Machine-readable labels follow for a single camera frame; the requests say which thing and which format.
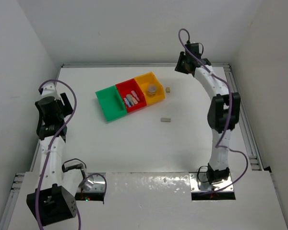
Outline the pink marker pen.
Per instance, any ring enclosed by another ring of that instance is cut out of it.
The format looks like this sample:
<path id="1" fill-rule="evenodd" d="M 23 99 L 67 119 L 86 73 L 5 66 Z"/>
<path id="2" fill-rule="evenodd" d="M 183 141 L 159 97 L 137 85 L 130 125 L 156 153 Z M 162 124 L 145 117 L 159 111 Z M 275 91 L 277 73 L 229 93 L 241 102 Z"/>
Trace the pink marker pen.
<path id="1" fill-rule="evenodd" d="M 140 99 L 139 99 L 139 97 L 138 97 L 138 95 L 136 94 L 135 91 L 131 91 L 131 93 L 132 93 L 133 97 L 135 97 L 135 99 L 136 99 L 137 101 L 140 101 Z"/>

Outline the green marker pen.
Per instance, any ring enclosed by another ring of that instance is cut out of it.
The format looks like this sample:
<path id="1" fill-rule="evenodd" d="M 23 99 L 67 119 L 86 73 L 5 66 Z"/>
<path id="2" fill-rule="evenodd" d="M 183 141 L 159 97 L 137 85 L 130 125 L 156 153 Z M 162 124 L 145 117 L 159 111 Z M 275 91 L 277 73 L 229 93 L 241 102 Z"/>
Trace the green marker pen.
<path id="1" fill-rule="evenodd" d="M 127 100 L 129 101 L 130 105 L 133 106 L 133 105 L 134 105 L 134 102 L 133 102 L 132 97 L 131 97 L 129 94 L 127 94 L 127 95 L 126 95 L 126 98 L 127 98 Z"/>

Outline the blue marker pen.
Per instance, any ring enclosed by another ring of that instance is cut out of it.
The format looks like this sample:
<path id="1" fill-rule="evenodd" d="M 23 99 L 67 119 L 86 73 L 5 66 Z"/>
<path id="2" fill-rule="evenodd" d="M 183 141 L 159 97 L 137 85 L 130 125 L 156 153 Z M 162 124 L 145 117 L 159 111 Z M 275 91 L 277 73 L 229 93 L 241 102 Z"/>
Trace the blue marker pen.
<path id="1" fill-rule="evenodd" d="M 125 103 L 126 103 L 126 105 L 128 106 L 128 107 L 131 107 L 132 105 L 130 104 L 130 102 L 128 101 L 128 99 L 127 98 L 123 98 L 124 99 L 124 101 L 125 101 Z"/>

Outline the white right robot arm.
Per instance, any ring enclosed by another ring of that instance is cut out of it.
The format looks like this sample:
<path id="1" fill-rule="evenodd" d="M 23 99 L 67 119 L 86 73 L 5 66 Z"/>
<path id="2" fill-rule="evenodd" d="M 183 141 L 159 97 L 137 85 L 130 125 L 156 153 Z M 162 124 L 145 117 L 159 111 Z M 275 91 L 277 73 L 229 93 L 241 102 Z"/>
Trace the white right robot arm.
<path id="1" fill-rule="evenodd" d="M 213 144 L 206 177 L 213 184 L 229 176 L 228 146 L 231 132 L 240 117 L 240 94 L 232 92 L 228 83 L 216 76 L 210 61 L 202 59 L 199 45 L 187 41 L 185 50 L 180 52 L 175 71 L 193 75 L 211 100 L 207 121 L 212 129 Z"/>

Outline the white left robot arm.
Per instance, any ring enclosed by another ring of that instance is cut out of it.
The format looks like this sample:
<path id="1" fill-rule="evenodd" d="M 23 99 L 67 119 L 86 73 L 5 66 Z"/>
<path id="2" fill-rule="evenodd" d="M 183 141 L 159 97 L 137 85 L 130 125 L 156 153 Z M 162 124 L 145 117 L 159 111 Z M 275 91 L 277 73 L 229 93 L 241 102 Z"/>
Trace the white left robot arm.
<path id="1" fill-rule="evenodd" d="M 75 195 L 86 166 L 78 163 L 65 167 L 62 162 L 67 134 L 65 117 L 73 114 L 67 95 L 44 96 L 35 106 L 39 112 L 36 133 L 41 164 L 36 189 L 27 195 L 26 203 L 38 225 L 44 227 L 76 216 Z"/>

